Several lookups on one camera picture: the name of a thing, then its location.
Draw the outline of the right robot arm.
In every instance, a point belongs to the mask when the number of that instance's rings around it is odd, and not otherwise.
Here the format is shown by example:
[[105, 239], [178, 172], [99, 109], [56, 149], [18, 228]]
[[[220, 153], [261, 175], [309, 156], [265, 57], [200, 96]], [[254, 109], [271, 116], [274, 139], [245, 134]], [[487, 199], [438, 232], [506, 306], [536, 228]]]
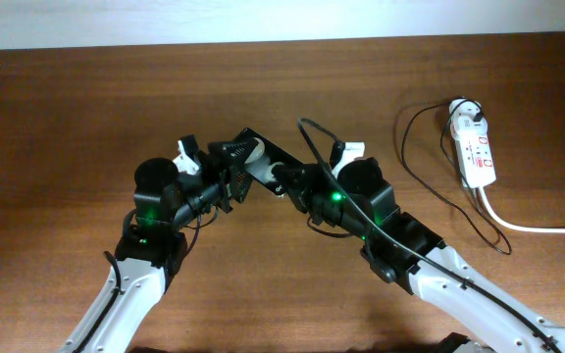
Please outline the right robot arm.
[[485, 278], [400, 210], [375, 159], [350, 162], [337, 175], [318, 164], [276, 163], [268, 173], [300, 211], [362, 239], [360, 253], [381, 280], [397, 283], [468, 330], [444, 339], [437, 351], [565, 352], [565, 327]]

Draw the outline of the black smartphone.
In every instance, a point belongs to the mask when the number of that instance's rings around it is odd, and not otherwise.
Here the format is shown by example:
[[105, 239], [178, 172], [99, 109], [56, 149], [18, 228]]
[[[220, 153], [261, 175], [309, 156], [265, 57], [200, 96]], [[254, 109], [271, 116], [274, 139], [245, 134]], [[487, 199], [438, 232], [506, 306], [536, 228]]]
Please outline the black smartphone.
[[286, 188], [274, 175], [274, 167], [291, 166], [300, 167], [301, 161], [281, 149], [257, 131], [246, 127], [235, 141], [256, 140], [257, 146], [245, 162], [245, 168], [250, 175], [277, 196], [286, 193]]

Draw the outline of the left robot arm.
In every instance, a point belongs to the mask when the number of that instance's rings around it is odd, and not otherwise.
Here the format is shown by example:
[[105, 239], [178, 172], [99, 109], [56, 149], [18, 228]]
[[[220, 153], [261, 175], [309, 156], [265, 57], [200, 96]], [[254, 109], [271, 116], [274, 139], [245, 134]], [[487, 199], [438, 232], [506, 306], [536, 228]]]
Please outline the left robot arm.
[[115, 251], [104, 254], [109, 274], [61, 351], [126, 351], [192, 251], [186, 231], [199, 232], [204, 215], [242, 202], [252, 182], [246, 167], [265, 152], [257, 137], [212, 142], [202, 151], [188, 135], [178, 147], [176, 158], [148, 159], [135, 170], [134, 207]]

